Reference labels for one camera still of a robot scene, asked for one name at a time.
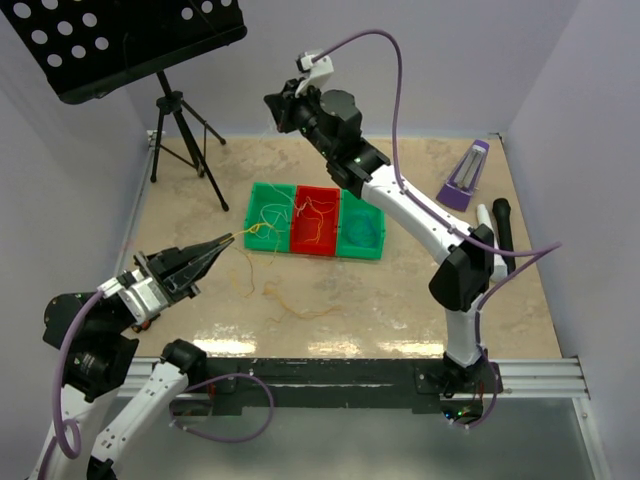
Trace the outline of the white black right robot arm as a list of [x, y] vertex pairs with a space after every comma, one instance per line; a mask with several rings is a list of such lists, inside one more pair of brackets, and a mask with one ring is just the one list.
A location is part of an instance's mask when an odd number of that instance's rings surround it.
[[492, 231], [454, 218], [405, 180], [363, 137], [353, 95], [315, 87], [298, 95], [299, 84], [288, 80], [264, 98], [278, 132], [299, 132], [323, 157], [337, 186], [387, 214], [432, 256], [438, 269], [429, 291], [444, 308], [447, 324], [444, 376], [452, 390], [469, 392], [485, 363], [476, 315], [494, 269]]

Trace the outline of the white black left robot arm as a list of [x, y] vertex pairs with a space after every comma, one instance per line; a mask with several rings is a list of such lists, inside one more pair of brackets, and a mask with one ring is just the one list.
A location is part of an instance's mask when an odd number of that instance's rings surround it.
[[175, 340], [141, 391], [103, 423], [133, 363], [139, 342], [124, 331], [146, 328], [162, 311], [196, 297], [199, 280], [233, 243], [231, 234], [184, 248], [135, 254], [134, 267], [93, 292], [54, 297], [44, 313], [43, 340], [59, 352], [52, 387], [52, 422], [33, 479], [114, 479], [140, 434], [182, 391], [207, 380], [206, 354]]

